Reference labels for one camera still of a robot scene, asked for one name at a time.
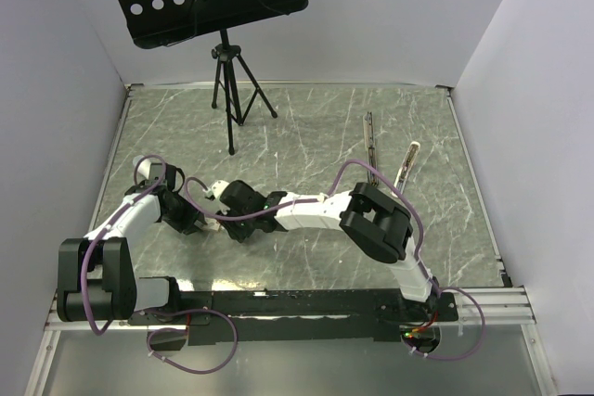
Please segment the beige stapler top part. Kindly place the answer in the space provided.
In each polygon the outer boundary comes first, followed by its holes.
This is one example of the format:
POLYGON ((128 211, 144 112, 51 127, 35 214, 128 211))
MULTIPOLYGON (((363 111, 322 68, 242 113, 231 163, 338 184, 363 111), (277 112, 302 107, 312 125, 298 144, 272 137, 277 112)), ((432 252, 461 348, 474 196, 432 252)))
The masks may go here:
POLYGON ((407 149, 407 153, 401 163, 401 166, 398 170, 396 178, 394 180, 394 187, 403 192, 406 187, 407 179, 414 167, 416 158, 420 152, 420 143, 417 141, 412 141, 409 144, 407 149))

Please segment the small staple box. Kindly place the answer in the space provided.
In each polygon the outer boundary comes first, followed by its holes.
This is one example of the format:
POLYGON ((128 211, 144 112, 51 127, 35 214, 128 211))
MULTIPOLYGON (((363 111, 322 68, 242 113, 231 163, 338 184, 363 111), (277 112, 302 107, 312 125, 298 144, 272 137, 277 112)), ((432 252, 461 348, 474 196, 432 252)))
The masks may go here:
POLYGON ((219 232, 221 229, 221 224, 217 221, 209 222, 203 226, 204 231, 211 231, 211 232, 219 232))

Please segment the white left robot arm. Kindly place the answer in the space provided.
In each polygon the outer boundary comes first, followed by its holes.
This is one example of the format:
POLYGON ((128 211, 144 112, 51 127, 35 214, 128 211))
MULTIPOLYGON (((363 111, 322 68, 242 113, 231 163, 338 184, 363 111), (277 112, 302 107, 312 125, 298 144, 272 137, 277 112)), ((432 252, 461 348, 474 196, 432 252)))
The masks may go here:
POLYGON ((180 195, 186 180, 181 168, 143 160, 136 175, 143 179, 125 192, 107 221, 61 243, 57 313, 62 322, 130 318, 137 299, 131 247, 152 224, 165 223, 186 236, 205 227, 204 215, 180 195))

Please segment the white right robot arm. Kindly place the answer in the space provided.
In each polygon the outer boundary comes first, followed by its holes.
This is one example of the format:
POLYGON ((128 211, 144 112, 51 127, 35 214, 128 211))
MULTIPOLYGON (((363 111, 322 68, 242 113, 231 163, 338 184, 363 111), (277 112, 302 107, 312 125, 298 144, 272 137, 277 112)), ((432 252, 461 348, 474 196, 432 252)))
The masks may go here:
POLYGON ((211 195, 220 206, 219 222, 232 239, 243 242, 256 231, 342 231, 371 260, 391 270, 412 318, 425 320, 436 311, 433 275, 416 252, 411 212, 374 186, 358 183, 332 196, 286 191, 264 196, 241 180, 219 180, 211 195))

